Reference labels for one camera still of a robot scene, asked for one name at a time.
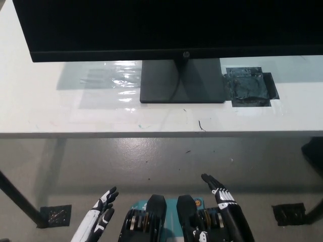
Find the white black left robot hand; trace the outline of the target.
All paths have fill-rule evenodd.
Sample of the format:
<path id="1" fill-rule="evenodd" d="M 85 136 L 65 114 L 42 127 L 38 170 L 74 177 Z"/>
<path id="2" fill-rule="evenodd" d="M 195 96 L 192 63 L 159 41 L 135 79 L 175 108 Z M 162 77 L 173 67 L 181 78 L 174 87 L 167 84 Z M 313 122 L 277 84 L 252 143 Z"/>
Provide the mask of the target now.
<path id="1" fill-rule="evenodd" d="M 113 202 L 118 194 L 117 187 L 105 192 L 86 213 L 71 241 L 99 241 L 115 212 Z"/>

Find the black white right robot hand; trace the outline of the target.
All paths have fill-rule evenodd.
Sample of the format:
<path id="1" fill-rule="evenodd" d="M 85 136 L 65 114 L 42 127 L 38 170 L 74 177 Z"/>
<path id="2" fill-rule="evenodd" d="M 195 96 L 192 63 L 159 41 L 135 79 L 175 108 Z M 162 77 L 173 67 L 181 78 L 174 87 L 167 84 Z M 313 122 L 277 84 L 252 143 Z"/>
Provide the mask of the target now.
<path id="1" fill-rule="evenodd" d="M 215 197 L 222 220 L 227 226 L 230 241 L 255 241 L 240 205 L 229 190 L 211 175 L 203 173 L 201 178 Z"/>

